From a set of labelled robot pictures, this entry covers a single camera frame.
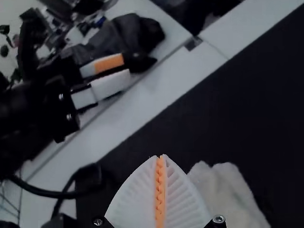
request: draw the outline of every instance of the orange strip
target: orange strip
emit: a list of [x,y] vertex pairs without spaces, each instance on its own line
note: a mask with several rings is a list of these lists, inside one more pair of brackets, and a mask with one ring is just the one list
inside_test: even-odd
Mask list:
[[155,220],[156,228],[163,228],[165,221],[165,161],[161,156],[155,168]]
[[99,74],[106,70],[113,69],[115,67],[120,67],[124,65],[124,58],[122,54],[114,55],[113,57],[107,59],[101,59],[100,61],[94,63],[95,73]]

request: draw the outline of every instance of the black clamp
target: black clamp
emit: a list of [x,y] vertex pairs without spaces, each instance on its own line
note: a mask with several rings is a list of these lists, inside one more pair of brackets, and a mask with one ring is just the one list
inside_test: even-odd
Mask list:
[[[95,227],[114,228],[105,217],[92,219],[92,224]],[[204,228],[227,228],[226,218],[222,215],[216,215]]]

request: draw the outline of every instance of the screw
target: screw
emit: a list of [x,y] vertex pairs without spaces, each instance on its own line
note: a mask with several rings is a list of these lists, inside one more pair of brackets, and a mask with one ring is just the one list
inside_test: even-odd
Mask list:
[[221,223],[224,223],[226,221],[226,219],[222,215],[216,215],[216,216],[213,217],[212,221],[217,223],[217,224],[221,224]]
[[97,218],[97,219],[94,220],[93,223],[94,223],[95,226],[99,227],[103,224],[103,221],[100,218],[99,219]]
[[63,94],[59,94],[59,100],[60,100],[60,101],[63,100]]
[[68,121],[71,121],[71,120],[72,120],[72,115],[71,115],[71,114],[67,114],[66,117],[67,117],[66,119],[67,119]]

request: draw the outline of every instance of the towel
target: towel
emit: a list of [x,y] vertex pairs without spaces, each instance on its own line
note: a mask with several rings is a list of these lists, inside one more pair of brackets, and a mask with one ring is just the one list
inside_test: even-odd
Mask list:
[[270,228],[238,168],[231,163],[195,164],[188,177],[212,216],[221,214],[229,228]]

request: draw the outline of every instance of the black table surface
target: black table surface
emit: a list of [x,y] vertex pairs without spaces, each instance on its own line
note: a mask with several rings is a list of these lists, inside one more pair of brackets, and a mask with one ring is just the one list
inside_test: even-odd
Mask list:
[[[77,200],[82,226],[106,212],[117,188],[140,164],[161,154],[185,172],[200,160],[236,164],[273,227],[299,226],[303,21],[301,6],[101,159],[118,184]],[[85,185],[76,183],[78,189]]]

